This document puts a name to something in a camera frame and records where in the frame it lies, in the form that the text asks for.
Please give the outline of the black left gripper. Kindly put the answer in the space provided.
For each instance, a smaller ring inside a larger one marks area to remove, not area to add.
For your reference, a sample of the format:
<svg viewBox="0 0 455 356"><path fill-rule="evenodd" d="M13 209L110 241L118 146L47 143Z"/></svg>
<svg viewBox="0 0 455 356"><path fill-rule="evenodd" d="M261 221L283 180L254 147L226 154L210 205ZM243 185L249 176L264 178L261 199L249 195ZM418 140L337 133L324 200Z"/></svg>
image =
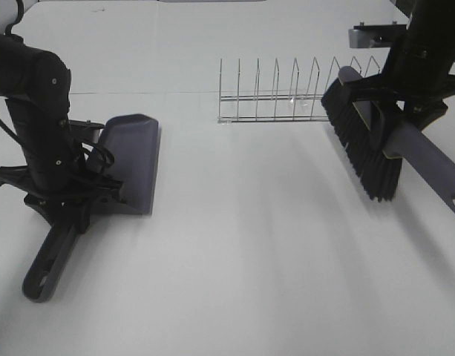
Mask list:
<svg viewBox="0 0 455 356"><path fill-rule="evenodd" d="M93 201L122 199L124 183L108 174L114 155L104 148L22 151L26 164L1 166L0 186L26 192L25 203L46 219L54 219L63 205L69 205L76 231L84 234L91 223Z"/></svg>

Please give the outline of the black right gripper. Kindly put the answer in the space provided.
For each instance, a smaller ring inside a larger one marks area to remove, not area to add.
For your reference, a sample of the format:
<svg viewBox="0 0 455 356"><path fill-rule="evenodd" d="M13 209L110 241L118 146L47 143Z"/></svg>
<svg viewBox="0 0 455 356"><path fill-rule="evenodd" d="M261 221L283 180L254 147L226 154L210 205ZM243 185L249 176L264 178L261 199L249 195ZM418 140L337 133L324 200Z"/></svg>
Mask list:
<svg viewBox="0 0 455 356"><path fill-rule="evenodd" d="M452 74L431 93L418 87L395 88L382 74L363 77L356 70L343 70L341 85L341 98L345 102L372 102L371 150L374 156L382 155L389 136L402 118L402 109L396 102L405 103L405 111L411 115L408 121L422 131L447 113L444 100L455 96L455 75Z"/></svg>

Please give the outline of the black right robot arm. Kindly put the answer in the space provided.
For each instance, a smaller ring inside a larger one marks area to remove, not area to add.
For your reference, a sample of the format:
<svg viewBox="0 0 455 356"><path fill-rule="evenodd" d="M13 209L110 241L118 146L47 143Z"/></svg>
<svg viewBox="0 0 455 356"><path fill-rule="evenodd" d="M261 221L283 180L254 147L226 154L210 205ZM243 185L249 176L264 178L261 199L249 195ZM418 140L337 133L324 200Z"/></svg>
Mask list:
<svg viewBox="0 0 455 356"><path fill-rule="evenodd" d="M356 25L353 47L386 47L381 72L346 82L348 102L370 102L365 122L373 150L382 149L399 122L419 130L444 116L455 96L455 1L395 1L407 24Z"/></svg>

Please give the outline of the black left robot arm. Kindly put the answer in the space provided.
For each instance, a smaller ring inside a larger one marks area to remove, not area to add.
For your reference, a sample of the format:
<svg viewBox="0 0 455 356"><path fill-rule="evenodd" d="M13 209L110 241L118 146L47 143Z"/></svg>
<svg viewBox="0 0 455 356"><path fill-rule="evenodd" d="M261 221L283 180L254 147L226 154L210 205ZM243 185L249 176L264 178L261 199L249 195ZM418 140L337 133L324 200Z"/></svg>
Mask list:
<svg viewBox="0 0 455 356"><path fill-rule="evenodd" d="M78 232L90 224L99 197L120 197L106 175L114 155L97 142L101 124L68 118L71 72L48 50L0 33L0 96L13 123L0 127L22 148L25 165L0 167L0 186L26 192L24 201L50 224L67 215Z"/></svg>

